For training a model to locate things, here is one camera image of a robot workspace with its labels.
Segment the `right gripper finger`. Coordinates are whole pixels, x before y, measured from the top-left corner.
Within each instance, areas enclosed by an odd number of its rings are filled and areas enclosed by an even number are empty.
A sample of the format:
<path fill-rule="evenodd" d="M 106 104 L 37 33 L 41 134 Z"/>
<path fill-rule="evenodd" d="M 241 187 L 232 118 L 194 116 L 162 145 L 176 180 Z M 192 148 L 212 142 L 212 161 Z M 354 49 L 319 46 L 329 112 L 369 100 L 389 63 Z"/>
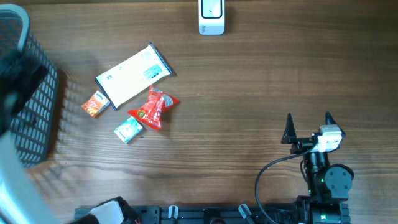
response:
<path fill-rule="evenodd" d="M 294 122 L 292 119 L 292 115 L 289 113 L 287 115 L 287 121 L 285 125 L 285 131 L 282 135 L 281 143 L 282 144 L 294 144 L 297 142 L 297 135 L 295 132 Z"/>
<path fill-rule="evenodd" d="M 337 125 L 336 121 L 333 119 L 329 111 L 325 113 L 325 123 L 326 125 Z M 343 131 L 342 128 L 340 128 L 340 130 L 341 130 L 341 136 L 345 137 L 346 133 Z"/>

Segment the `red snack bag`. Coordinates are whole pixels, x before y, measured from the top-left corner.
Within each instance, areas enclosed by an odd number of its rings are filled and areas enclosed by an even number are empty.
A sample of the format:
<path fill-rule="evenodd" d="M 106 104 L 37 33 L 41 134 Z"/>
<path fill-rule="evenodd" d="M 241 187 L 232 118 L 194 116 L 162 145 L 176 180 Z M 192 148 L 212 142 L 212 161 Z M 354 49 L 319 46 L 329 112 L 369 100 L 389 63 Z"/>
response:
<path fill-rule="evenodd" d="M 154 130 L 161 130 L 161 116 L 180 100 L 151 85 L 147 101 L 139 109 L 131 109 L 127 113 L 136 120 Z"/>

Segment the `large cream snack bag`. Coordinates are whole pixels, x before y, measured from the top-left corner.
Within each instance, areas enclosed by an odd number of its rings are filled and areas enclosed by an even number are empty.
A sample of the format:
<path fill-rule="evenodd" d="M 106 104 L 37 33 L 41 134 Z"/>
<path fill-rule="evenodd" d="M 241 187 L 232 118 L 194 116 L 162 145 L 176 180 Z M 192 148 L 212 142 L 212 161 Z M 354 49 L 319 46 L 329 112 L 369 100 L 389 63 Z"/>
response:
<path fill-rule="evenodd" d="M 156 47 L 149 45 L 127 60 L 98 75 L 95 82 L 117 110 L 146 88 L 173 73 Z"/>

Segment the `teal tissue pack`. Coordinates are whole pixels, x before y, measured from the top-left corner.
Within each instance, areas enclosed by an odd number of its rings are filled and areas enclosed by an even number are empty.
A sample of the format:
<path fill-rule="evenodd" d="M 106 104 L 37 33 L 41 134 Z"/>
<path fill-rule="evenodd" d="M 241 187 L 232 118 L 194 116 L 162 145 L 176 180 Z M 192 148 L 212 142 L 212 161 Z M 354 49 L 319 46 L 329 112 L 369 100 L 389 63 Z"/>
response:
<path fill-rule="evenodd" d="M 128 118 L 123 124 L 118 126 L 114 133 L 122 140 L 123 143 L 127 144 L 131 139 L 137 136 L 144 128 L 141 124 L 134 118 Z"/>

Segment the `orange tissue pack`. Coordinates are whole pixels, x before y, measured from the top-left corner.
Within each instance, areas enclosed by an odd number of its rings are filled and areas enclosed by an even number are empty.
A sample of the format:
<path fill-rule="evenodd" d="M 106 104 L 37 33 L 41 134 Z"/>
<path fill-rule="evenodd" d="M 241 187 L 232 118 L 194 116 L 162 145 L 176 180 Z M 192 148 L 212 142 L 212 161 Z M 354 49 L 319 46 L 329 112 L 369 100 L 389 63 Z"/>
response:
<path fill-rule="evenodd" d="M 81 107 L 92 117 L 97 117 L 108 105 L 110 100 L 100 91 L 96 91 Z"/>

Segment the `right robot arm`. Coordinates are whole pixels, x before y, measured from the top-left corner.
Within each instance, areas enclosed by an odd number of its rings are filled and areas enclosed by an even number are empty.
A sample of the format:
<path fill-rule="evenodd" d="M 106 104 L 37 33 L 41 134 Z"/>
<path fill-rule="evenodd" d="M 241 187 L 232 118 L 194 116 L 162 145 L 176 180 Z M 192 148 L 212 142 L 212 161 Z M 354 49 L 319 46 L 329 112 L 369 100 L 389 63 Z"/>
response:
<path fill-rule="evenodd" d="M 281 143 L 291 145 L 292 155 L 302 156 L 300 168 L 308 187 L 307 196 L 296 199 L 297 222 L 317 224 L 349 224 L 349 191 L 354 172 L 343 164 L 331 164 L 328 155 L 340 148 L 346 133 L 331 114 L 325 114 L 325 124 L 308 138 L 296 135 L 292 115 L 287 115 Z"/>

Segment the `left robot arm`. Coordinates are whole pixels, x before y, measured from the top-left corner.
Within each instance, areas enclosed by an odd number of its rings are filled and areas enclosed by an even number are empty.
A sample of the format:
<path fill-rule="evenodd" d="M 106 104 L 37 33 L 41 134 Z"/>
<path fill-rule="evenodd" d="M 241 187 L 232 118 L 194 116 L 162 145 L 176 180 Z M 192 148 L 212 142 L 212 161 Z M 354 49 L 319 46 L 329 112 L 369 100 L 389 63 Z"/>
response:
<path fill-rule="evenodd" d="M 58 223 L 23 168 L 12 121 L 38 88 L 47 68 L 29 56 L 1 58 L 1 221 Z"/>

